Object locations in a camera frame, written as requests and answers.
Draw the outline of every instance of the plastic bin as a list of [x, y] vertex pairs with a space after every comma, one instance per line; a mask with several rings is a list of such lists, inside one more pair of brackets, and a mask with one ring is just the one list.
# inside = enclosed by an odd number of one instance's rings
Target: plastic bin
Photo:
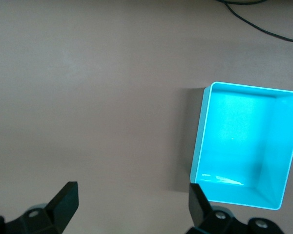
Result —
[[293, 91], [204, 90], [190, 180], [209, 201], [278, 210], [293, 157]]

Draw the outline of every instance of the tabletop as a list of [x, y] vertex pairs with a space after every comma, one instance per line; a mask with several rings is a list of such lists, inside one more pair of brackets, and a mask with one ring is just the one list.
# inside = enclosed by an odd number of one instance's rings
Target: tabletop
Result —
[[[232, 6], [293, 38], [293, 0]], [[200, 91], [293, 90], [293, 43], [215, 0], [0, 1], [0, 215], [78, 181], [65, 234], [183, 234]], [[219, 204], [293, 234], [293, 162], [278, 211]]]

